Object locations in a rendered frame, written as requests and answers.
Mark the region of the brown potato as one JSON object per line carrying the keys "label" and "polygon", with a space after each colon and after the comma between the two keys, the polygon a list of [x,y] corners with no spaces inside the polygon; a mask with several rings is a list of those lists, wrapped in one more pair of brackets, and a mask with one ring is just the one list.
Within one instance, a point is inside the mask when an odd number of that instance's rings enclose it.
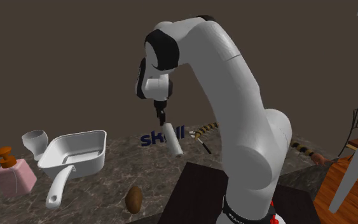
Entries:
{"label": "brown potato", "polygon": [[142,199],[141,189],[138,186],[131,187],[125,197],[125,205],[128,212],[137,214],[141,210]]}

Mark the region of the dark robot stand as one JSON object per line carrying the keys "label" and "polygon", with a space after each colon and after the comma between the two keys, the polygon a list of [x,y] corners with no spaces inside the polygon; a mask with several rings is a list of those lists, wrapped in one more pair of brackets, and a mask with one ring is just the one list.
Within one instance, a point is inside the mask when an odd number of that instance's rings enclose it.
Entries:
{"label": "dark robot stand", "polygon": [[[157,224],[216,224],[227,182],[222,170],[186,163]],[[306,191],[277,185],[272,201],[279,224],[321,224]]]}

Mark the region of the white cylinder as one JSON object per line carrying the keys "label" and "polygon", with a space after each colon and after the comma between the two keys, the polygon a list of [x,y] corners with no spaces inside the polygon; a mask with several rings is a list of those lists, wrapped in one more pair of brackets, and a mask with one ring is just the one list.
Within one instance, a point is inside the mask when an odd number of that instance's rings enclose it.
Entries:
{"label": "white cylinder", "polygon": [[176,133],[171,123],[164,123],[162,131],[165,136],[167,148],[173,157],[182,157],[183,151],[177,139]]}

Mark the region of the pink soap dispenser orange pump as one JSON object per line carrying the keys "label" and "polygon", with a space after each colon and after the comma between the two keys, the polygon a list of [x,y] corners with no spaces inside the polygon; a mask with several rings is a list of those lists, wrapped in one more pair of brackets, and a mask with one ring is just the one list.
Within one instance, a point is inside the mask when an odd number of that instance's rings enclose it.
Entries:
{"label": "pink soap dispenser orange pump", "polygon": [[0,148],[0,189],[6,198],[30,193],[37,181],[29,164],[10,153],[11,147]]}

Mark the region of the white cup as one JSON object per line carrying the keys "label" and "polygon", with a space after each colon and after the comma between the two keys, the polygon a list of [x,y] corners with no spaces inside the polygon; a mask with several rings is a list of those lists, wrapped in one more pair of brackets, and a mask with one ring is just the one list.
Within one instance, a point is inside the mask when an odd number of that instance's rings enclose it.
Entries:
{"label": "white cup", "polygon": [[43,130],[33,130],[22,136],[22,142],[34,160],[39,161],[48,147],[48,135]]}

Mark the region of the black stick with white tip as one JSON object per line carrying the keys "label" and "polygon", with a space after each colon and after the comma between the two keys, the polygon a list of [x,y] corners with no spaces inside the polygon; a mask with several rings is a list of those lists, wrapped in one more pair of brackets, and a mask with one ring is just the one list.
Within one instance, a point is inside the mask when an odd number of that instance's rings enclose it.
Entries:
{"label": "black stick with white tip", "polygon": [[201,143],[201,145],[204,147],[204,149],[207,151],[208,154],[211,154],[211,151],[209,150],[209,148],[206,146],[206,144],[200,139],[201,134],[195,131],[190,131],[189,132],[190,136],[198,141],[199,143]]}

